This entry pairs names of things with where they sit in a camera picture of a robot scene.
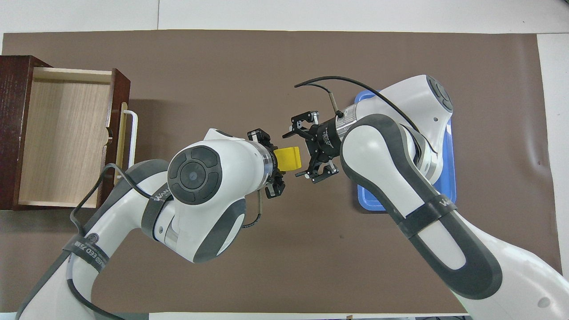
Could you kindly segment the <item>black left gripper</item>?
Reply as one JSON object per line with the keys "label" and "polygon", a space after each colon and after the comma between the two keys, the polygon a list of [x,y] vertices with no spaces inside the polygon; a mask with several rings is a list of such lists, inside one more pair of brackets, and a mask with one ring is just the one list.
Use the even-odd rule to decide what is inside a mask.
{"label": "black left gripper", "polygon": [[279,172],[278,160],[274,151],[278,148],[271,142],[271,137],[262,129],[255,129],[248,132],[248,140],[259,143],[264,147],[267,147],[270,160],[272,162],[272,168],[270,171],[271,176],[267,183],[265,184],[265,193],[268,198],[276,198],[282,195],[285,188],[285,182],[283,181],[283,173]]}

